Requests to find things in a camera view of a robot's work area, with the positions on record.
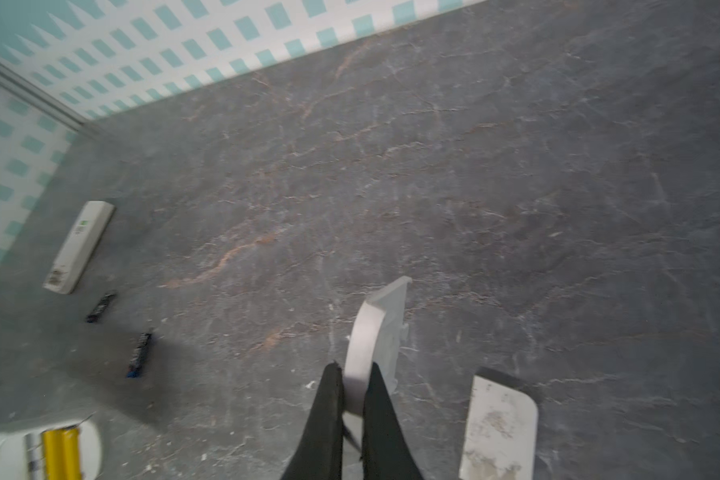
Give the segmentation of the black AAA battery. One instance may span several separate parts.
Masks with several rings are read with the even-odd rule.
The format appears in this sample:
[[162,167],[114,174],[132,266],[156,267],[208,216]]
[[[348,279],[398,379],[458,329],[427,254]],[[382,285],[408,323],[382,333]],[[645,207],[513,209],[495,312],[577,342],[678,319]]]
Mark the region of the black AAA battery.
[[152,331],[142,333],[137,341],[126,373],[127,378],[138,378],[148,358],[148,352],[153,337]]
[[99,321],[99,319],[102,317],[102,315],[106,312],[106,310],[109,308],[111,303],[114,301],[114,299],[117,297],[116,291],[109,291],[105,293],[101,299],[97,302],[95,307],[90,311],[90,313],[86,316],[85,321],[87,323],[96,323]]

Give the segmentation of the white air conditioner remote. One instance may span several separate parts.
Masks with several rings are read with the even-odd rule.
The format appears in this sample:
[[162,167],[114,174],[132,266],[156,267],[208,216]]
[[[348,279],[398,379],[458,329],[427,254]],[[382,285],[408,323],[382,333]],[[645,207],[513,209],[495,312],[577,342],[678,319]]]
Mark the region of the white air conditioner remote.
[[46,479],[41,435],[46,430],[78,427],[83,479],[95,479],[102,470],[103,447],[98,427],[90,417],[35,420],[0,425],[0,479]]

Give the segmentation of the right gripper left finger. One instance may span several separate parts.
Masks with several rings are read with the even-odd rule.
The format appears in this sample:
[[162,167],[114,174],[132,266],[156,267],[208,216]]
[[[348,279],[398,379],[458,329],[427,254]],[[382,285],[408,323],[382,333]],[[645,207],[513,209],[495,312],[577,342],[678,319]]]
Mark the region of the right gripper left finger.
[[282,480],[340,479],[343,461],[344,386],[341,367],[328,364],[304,431]]

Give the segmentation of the white remote with green buttons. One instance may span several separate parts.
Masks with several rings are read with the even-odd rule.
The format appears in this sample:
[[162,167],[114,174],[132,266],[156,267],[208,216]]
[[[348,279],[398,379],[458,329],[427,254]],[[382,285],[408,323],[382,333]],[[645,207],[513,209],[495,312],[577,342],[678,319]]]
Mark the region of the white remote with green buttons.
[[75,289],[114,210],[105,201],[88,201],[83,206],[53,261],[45,289],[64,295]]

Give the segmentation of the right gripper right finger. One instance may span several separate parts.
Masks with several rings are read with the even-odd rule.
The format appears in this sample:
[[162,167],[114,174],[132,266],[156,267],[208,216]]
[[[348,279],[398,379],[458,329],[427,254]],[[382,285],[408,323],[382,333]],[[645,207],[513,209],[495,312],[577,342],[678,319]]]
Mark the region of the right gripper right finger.
[[363,405],[361,458],[365,480],[423,480],[405,441],[384,378],[372,364]]

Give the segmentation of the white battery cover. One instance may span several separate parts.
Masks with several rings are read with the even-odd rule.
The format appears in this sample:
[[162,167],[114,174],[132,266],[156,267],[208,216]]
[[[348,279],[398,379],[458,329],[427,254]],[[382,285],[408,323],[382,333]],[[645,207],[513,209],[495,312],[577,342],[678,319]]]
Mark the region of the white battery cover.
[[473,378],[459,477],[531,480],[539,410],[527,394]]
[[360,447],[363,433],[363,405],[372,367],[379,367],[388,393],[397,388],[399,351],[409,331],[405,304],[411,282],[402,276],[370,293],[355,318],[343,369],[345,438],[355,448]]

